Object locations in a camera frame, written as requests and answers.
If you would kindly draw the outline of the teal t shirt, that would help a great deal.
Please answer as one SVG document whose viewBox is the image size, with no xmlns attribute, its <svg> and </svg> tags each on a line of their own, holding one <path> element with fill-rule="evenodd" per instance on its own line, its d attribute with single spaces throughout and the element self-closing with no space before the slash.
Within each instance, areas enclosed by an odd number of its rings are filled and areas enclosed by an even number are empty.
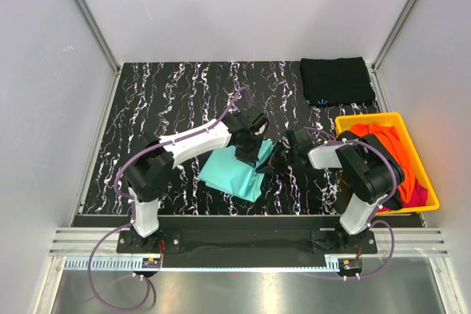
<svg viewBox="0 0 471 314">
<path fill-rule="evenodd" d="M 234 146 L 215 149 L 199 172 L 198 179 L 209 188 L 255 202 L 262 194 L 264 178 L 264 174 L 259 174 L 255 169 L 267 160 L 274 147 L 270 140 L 262 142 L 255 167 L 237 160 Z"/>
</svg>

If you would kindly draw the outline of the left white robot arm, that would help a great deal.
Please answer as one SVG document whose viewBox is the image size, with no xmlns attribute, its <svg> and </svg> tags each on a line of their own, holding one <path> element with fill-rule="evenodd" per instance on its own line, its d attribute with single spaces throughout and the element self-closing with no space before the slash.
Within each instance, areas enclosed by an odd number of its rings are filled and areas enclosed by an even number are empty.
<svg viewBox="0 0 471 314">
<path fill-rule="evenodd" d="M 144 252 L 157 247 L 157 212 L 177 166 L 201 154 L 232 146 L 235 159 L 254 168 L 268 128 L 269 118 L 263 110 L 250 107 L 241 112 L 225 112 L 178 134 L 145 140 L 144 149 L 118 170 L 113 185 L 115 192 L 131 205 L 133 243 Z"/>
</svg>

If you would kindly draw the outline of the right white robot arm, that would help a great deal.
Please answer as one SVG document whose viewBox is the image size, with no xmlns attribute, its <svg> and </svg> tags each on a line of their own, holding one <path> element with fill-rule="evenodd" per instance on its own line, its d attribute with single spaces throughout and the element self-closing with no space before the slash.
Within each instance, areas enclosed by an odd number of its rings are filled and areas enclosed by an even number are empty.
<svg viewBox="0 0 471 314">
<path fill-rule="evenodd" d="M 351 252 L 359 246 L 360 234 L 371 227 L 375 213 L 397 193 L 405 172 L 372 133 L 360 136 L 347 130 L 315 146 L 309 130 L 286 131 L 256 171 L 275 175 L 290 168 L 342 170 L 352 195 L 339 219 L 334 243 L 338 250 Z"/>
</svg>

